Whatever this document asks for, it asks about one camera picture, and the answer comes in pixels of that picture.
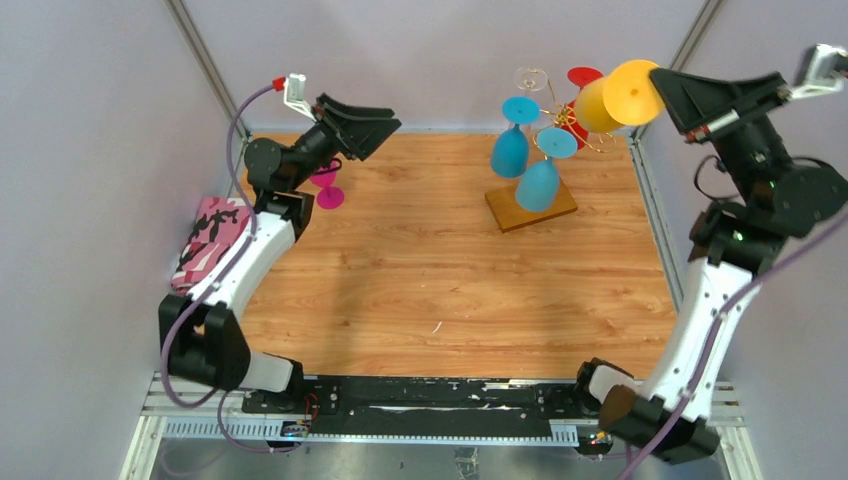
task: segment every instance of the metal floor panel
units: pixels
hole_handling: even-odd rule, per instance
[[[327,443],[302,445],[290,453],[260,455],[244,452],[223,440],[163,442],[168,469],[182,474],[225,453],[195,475],[172,476],[160,455],[151,479],[203,478],[309,480],[563,480],[614,479],[624,460],[595,462],[574,450],[550,447],[457,447],[452,445],[389,445]],[[721,455],[678,466],[649,458],[633,480],[728,479]]]

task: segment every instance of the white bracket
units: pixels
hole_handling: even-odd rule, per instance
[[[842,90],[844,72],[835,70],[837,60],[848,57],[842,47],[819,44],[809,50],[798,72],[795,85],[789,88],[790,100],[802,100]]]
[[[286,79],[285,90],[283,103],[292,110],[306,115],[314,122],[315,115],[312,114],[312,107],[304,100],[306,96],[306,75],[302,73],[290,73]]]

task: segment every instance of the wine glass base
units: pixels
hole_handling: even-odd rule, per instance
[[[332,210],[344,203],[344,192],[339,187],[327,187],[318,192],[315,201],[324,210]]]

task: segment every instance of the metal pole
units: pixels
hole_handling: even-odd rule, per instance
[[[224,85],[221,73],[215,66],[215,62],[212,61],[209,49],[206,48],[206,44],[203,42],[200,32],[198,32],[197,26],[195,26],[194,21],[191,19],[191,15],[185,6],[185,2],[182,0],[165,0],[165,4],[168,5],[168,9],[171,11],[174,21],[191,49],[191,53],[194,54],[194,58],[197,60],[197,64],[203,71],[203,75],[206,76],[206,80],[209,82],[209,86],[212,88],[215,98],[218,99],[218,103],[220,103],[221,108],[224,109],[227,119],[231,120],[235,115],[238,106],[233,100],[232,95],[230,95],[229,90],[227,90],[226,85]],[[242,140],[247,139],[250,135],[250,132],[248,132],[247,127],[241,119],[239,119],[236,133]]]

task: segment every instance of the blue wine glass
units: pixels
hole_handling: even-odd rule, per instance
[[[501,177],[516,178],[524,173],[530,156],[530,145],[521,125],[536,121],[541,110],[531,98],[512,97],[504,102],[501,111],[513,126],[498,137],[489,164]]]
[[[515,201],[530,212],[544,212],[551,208],[559,191],[559,172],[555,158],[568,158],[577,152],[577,140],[560,128],[548,128],[536,137],[539,150],[545,159],[536,162],[521,177],[515,189]]]

